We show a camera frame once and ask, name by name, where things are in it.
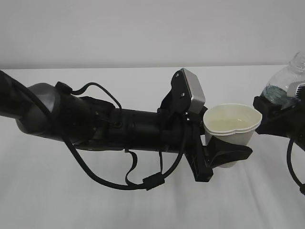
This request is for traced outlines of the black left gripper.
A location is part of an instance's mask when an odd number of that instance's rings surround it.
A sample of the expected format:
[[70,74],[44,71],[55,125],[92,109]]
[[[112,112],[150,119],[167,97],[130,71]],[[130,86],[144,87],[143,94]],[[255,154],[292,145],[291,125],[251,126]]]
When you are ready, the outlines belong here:
[[183,156],[186,157],[196,182],[209,182],[213,169],[228,163],[246,160],[253,150],[248,146],[228,143],[212,137],[206,146],[202,145],[200,127],[196,114],[178,114],[182,128],[182,138],[179,141],[179,152],[172,166],[163,173],[163,152],[159,150],[160,180],[164,181],[178,167]]

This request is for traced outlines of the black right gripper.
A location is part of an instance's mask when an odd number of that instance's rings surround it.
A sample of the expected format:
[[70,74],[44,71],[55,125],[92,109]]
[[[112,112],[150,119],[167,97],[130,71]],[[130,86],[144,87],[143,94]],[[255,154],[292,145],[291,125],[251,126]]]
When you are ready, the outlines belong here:
[[260,135],[274,135],[295,139],[295,143],[305,148],[305,109],[302,105],[282,110],[280,104],[274,104],[264,96],[256,96],[254,108],[262,114],[262,120],[256,132]]

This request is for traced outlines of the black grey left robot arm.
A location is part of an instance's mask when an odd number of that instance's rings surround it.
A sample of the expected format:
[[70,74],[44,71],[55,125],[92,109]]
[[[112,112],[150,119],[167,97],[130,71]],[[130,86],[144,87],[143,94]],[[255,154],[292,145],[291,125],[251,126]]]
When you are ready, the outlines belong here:
[[[215,167],[247,159],[252,150],[246,144],[228,143],[213,137],[207,145],[201,136],[205,97],[196,75],[185,68],[171,79],[171,89],[157,112],[122,109],[112,103],[84,96],[87,86],[73,90],[58,82],[25,87],[5,72],[0,74],[0,114],[16,121],[29,135],[63,141],[90,178],[121,190],[146,189],[164,183],[186,157],[197,182],[208,182]],[[176,153],[174,164],[141,184],[127,181],[117,185],[90,171],[78,150],[135,150]]]

